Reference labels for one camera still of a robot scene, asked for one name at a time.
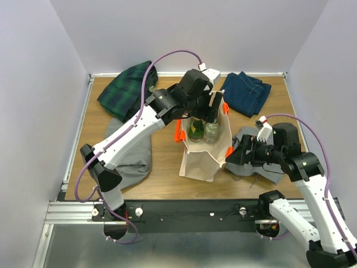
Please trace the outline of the beige canvas tote bag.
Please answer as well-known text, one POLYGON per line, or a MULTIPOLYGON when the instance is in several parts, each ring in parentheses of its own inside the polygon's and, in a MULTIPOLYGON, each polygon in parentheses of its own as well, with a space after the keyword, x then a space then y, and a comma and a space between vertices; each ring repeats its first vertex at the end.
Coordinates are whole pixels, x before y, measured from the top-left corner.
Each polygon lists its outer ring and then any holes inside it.
POLYGON ((229 123, 229 107, 223 100, 222 91, 211 94, 214 106, 218 101, 218 137, 213 143, 200 140, 193 142, 189 138, 189 129, 193 118, 180 119, 176 123, 174 140, 185 145, 179 176, 212 182, 214 175, 225 164, 225 159, 233 152, 232 135, 229 123))

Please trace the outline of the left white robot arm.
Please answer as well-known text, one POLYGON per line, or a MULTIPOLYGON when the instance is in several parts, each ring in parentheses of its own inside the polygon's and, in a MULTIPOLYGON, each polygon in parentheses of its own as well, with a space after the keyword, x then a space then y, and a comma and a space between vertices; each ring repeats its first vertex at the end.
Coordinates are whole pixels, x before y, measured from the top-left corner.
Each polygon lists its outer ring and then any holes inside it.
POLYGON ((215 69, 191 69, 179 83, 155 90, 145 100, 142 110, 111 136, 94 146, 86 143, 81 147, 84 168, 98 186, 106 203, 104 213, 109 219, 119 220, 124 212, 122 176, 116 171, 118 164, 133 146, 174 120, 194 117, 212 122, 221 101, 221 97, 213 95, 219 78, 220 71, 215 69))

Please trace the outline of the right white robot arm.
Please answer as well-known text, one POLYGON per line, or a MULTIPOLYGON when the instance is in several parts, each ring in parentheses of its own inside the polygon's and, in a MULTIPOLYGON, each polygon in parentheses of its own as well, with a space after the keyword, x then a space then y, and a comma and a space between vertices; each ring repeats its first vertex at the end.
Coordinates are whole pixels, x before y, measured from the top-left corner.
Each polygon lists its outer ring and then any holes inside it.
POLYGON ((327 178, 318 157, 301 150, 298 130, 293 124, 270 126, 263 121, 257 125, 261 132, 269 130, 272 133, 273 144, 267 144, 260 136, 243 135, 226 161, 236 165, 279 165, 298 187, 314 224, 295 211, 277 190, 259 196, 258 215, 264 219, 275 218, 283 224, 304 245, 311 267, 356 266, 356 238, 344 222, 330 192, 325 189, 327 178))

